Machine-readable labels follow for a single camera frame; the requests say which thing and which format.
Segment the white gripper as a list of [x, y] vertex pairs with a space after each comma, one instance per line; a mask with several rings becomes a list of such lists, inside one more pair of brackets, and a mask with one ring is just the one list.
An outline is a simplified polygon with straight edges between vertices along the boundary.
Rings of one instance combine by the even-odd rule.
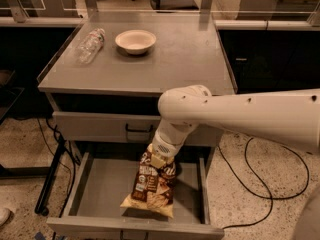
[[166, 165], [166, 161], [163, 157], [171, 158], [176, 156], [181, 147], [181, 144], [171, 144], [164, 141], [160, 134], [156, 132], [152, 140], [152, 149], [154, 154], [150, 154], [149, 165], [157, 169], [164, 167]]

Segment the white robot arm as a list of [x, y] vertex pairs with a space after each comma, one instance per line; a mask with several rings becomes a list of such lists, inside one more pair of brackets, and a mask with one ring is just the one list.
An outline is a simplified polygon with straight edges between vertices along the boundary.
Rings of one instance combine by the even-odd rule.
[[176, 155], [199, 125], [224, 130], [207, 164], [223, 240], [320, 240], [318, 90], [211, 96], [195, 85], [164, 92], [158, 110], [162, 156]]

